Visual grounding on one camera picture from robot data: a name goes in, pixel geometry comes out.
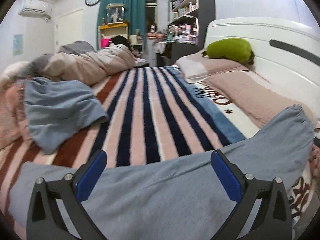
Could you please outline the dark grey bookshelf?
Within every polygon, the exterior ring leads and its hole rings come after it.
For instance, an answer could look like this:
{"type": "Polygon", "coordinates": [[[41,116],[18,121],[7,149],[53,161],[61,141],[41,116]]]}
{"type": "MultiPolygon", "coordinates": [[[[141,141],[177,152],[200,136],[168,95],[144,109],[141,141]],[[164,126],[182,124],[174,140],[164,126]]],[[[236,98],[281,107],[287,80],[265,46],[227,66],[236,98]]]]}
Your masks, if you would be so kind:
{"type": "Polygon", "coordinates": [[[169,66],[201,50],[208,24],[215,19],[215,0],[169,0],[167,40],[158,43],[155,65],[169,66]]]}

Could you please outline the grey-blue sweat pants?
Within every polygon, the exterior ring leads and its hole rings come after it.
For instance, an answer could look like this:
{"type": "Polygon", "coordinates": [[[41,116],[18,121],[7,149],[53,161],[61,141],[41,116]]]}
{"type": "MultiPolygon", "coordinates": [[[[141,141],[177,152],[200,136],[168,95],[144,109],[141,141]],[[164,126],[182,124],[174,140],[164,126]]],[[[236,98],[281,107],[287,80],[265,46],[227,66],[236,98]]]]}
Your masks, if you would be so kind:
{"type": "MultiPolygon", "coordinates": [[[[281,178],[288,195],[303,173],[313,138],[310,119],[293,105],[253,137],[219,150],[244,174],[266,181],[281,178]]],[[[144,166],[105,167],[81,205],[105,239],[212,239],[236,205],[211,166],[212,152],[144,166]]],[[[55,181],[76,171],[25,163],[10,191],[9,213],[27,229],[36,179],[55,181]]],[[[68,231],[80,237],[62,200],[56,202],[68,231]]],[[[255,201],[239,239],[249,232],[260,204],[255,201]]]]}

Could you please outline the white closet door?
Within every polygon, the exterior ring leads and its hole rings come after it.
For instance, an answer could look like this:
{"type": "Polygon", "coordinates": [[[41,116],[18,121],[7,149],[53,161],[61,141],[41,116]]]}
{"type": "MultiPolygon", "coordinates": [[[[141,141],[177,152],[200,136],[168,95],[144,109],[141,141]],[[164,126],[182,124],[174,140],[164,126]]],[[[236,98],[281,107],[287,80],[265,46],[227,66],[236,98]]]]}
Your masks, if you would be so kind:
{"type": "Polygon", "coordinates": [[[55,51],[61,46],[82,40],[82,13],[79,8],[55,18],[55,51]]]}

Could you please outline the yellow white small shelf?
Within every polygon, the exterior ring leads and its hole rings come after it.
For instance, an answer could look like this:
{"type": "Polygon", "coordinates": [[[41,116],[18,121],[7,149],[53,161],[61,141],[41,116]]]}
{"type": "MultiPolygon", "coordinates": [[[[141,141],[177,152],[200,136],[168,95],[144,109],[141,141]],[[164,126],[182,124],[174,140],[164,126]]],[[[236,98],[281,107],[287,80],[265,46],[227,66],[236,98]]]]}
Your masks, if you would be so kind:
{"type": "Polygon", "coordinates": [[[98,27],[98,48],[106,48],[111,44],[129,44],[132,52],[138,58],[142,58],[144,53],[144,42],[137,30],[137,34],[129,34],[129,24],[127,22],[109,23],[98,27]]]}

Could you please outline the blue wall poster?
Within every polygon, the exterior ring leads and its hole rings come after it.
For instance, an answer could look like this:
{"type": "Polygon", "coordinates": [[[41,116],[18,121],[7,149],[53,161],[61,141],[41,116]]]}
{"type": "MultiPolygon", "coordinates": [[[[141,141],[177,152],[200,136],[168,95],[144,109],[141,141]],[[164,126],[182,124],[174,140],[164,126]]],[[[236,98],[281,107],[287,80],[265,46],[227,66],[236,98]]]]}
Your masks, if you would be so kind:
{"type": "Polygon", "coordinates": [[[12,54],[14,56],[23,54],[23,34],[14,35],[12,54]]]}

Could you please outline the green plush pillow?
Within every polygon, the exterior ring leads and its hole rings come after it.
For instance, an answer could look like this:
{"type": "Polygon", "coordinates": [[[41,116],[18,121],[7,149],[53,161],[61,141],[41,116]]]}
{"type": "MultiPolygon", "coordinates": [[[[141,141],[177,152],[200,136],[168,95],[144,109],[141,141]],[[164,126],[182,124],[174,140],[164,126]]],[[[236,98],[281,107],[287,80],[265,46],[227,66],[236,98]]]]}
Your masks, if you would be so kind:
{"type": "Polygon", "coordinates": [[[250,43],[243,38],[231,37],[210,43],[202,57],[227,59],[240,64],[253,65],[255,54],[250,43]]]}

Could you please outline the white plush toy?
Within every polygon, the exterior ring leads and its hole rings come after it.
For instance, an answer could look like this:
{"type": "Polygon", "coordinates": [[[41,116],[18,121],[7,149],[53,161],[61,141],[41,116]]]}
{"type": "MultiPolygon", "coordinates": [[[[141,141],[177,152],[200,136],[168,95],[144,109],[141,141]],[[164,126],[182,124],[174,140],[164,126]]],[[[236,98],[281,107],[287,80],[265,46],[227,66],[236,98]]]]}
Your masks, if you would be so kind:
{"type": "Polygon", "coordinates": [[[4,72],[1,74],[1,87],[4,87],[8,84],[16,74],[22,70],[29,62],[28,61],[19,61],[7,66],[4,72]]]}

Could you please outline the white bed headboard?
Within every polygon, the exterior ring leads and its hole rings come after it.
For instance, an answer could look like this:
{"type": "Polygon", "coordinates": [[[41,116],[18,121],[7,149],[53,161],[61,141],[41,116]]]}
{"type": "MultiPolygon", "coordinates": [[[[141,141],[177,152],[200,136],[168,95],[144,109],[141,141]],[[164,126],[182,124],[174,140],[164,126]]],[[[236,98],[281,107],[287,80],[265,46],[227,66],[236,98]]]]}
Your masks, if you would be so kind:
{"type": "Polygon", "coordinates": [[[205,45],[229,37],[247,40],[255,54],[253,71],[319,117],[319,34],[311,27],[268,17],[215,20],[205,45]]]}

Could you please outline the blue denim garment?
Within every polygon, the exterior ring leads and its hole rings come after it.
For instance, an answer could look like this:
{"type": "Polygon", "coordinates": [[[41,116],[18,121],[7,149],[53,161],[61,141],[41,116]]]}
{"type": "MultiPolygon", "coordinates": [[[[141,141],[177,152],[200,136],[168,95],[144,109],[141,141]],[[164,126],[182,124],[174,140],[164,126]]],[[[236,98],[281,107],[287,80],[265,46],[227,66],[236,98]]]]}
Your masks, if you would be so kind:
{"type": "Polygon", "coordinates": [[[23,103],[29,134],[45,155],[81,129],[110,120],[93,90],[76,80],[29,79],[23,103]]]}

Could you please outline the white display house box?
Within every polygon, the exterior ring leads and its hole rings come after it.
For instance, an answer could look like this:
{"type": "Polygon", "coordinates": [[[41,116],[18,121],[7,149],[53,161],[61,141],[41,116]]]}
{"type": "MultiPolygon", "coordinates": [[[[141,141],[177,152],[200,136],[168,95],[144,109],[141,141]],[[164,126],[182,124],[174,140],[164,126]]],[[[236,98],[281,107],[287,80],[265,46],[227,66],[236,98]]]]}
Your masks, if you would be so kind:
{"type": "Polygon", "coordinates": [[[123,3],[111,3],[106,6],[107,24],[124,22],[125,5],[123,3]]]}

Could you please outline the beige grey rumpled duvet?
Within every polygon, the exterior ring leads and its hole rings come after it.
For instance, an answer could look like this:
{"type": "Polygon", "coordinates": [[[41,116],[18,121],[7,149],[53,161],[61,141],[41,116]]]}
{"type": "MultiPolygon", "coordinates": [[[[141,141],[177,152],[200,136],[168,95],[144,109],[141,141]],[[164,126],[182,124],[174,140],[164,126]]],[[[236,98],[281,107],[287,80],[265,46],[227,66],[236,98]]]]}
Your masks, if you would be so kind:
{"type": "Polygon", "coordinates": [[[52,81],[78,80],[91,86],[107,76],[129,70],[135,58],[123,44],[80,53],[43,54],[22,67],[17,77],[46,77],[52,81]]]}

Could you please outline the striped plush bed blanket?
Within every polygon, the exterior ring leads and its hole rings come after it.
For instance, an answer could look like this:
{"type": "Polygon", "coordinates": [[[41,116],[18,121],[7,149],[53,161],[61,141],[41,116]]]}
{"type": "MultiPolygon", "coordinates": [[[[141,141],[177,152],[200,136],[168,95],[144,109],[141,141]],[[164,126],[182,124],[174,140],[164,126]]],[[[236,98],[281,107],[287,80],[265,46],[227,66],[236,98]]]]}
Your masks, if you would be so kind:
{"type": "Polygon", "coordinates": [[[109,122],[82,129],[53,154],[22,138],[1,150],[1,216],[16,233],[24,229],[9,214],[9,192],[23,163],[79,167],[97,146],[108,167],[144,165],[225,146],[259,129],[231,100],[204,83],[187,84],[177,68],[131,69],[100,83],[95,92],[109,122]]]}

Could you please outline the pink knitted pillow cover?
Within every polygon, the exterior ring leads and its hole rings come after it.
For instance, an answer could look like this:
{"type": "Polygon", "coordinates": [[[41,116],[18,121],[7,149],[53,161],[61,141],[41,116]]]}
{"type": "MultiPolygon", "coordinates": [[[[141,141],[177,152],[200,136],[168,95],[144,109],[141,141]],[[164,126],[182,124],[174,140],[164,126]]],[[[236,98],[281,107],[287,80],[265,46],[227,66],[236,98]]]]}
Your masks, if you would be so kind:
{"type": "Polygon", "coordinates": [[[301,95],[280,88],[244,65],[226,59],[209,59],[202,51],[176,61],[188,83],[204,83],[235,103],[258,127],[266,125],[286,107],[300,104],[316,126],[319,114],[301,95]]]}

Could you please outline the white air conditioner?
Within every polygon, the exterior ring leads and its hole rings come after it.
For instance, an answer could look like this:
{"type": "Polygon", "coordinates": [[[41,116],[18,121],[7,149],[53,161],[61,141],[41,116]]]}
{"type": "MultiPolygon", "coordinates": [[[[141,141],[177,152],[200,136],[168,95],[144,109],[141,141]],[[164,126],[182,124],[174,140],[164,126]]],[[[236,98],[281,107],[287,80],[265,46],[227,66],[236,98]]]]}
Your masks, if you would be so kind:
{"type": "Polygon", "coordinates": [[[49,3],[42,0],[23,0],[19,15],[28,17],[42,17],[51,20],[52,9],[49,3]]]}

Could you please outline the pink patterned folded quilt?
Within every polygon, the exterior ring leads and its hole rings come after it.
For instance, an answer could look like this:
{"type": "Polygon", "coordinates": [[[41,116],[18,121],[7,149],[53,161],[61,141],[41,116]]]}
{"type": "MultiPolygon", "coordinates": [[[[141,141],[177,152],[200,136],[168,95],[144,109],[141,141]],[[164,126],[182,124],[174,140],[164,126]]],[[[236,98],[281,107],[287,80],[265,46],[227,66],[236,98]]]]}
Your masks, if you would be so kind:
{"type": "Polygon", "coordinates": [[[33,142],[24,107],[25,81],[1,90],[1,149],[17,139],[33,142]]]}

